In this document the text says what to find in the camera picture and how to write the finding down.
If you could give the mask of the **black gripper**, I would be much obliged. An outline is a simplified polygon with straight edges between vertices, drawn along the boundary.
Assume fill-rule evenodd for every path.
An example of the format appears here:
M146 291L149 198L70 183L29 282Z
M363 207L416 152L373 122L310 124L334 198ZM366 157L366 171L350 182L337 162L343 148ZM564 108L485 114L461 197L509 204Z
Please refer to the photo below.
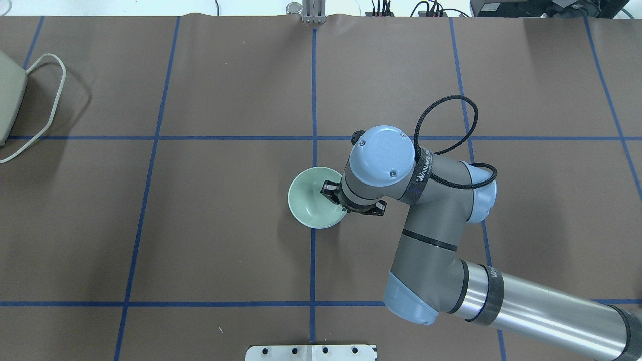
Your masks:
M349 199L344 192L341 183L336 183L331 180L325 180L321 187L321 194L328 199L331 203L340 206L343 211L347 213L358 213L369 216L383 216L387 209L387 202L381 199L376 201L368 201L367 204L355 203Z

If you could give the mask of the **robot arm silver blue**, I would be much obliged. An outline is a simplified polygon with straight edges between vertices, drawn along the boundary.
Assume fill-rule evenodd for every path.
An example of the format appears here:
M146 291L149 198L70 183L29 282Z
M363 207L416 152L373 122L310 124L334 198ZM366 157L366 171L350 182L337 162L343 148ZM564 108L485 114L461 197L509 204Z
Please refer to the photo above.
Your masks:
M467 224L495 203L490 166L431 152L389 125L358 130L338 181L321 194L347 212L382 216L385 197L408 204L383 303L397 317L431 325L451 314L595 360L640 360L640 313L504 274L458 257Z

